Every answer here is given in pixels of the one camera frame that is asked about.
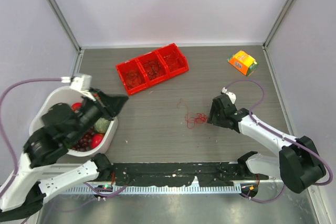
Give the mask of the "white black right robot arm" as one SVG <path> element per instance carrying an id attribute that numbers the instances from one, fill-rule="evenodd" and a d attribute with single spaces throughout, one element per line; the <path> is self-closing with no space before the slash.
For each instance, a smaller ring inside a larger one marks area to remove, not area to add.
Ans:
<path id="1" fill-rule="evenodd" d="M 213 98 L 207 122 L 248 136 L 276 155 L 272 158 L 253 153 L 237 166 L 239 177 L 250 179 L 263 174 L 280 178 L 288 189 L 299 194 L 326 175 L 326 167 L 310 138 L 288 135 L 247 109 L 236 109 L 235 99 L 231 92 Z"/>

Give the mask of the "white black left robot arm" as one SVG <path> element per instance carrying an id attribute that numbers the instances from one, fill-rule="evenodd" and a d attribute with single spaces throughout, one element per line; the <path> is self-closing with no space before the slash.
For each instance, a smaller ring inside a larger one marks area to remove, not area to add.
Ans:
<path id="1" fill-rule="evenodd" d="M 119 115 L 129 97 L 90 89 L 80 94 L 82 106 L 75 112 L 68 101 L 54 96 L 50 94 L 41 108 L 41 127 L 25 143 L 17 170 L 2 185 L 2 222 L 30 217 L 74 185 L 95 179 L 105 182 L 111 177 L 111 162 L 104 154 L 97 153 L 68 172 L 40 179 L 44 171 L 66 155 L 68 147 L 78 142 L 100 118 L 114 119 Z"/>

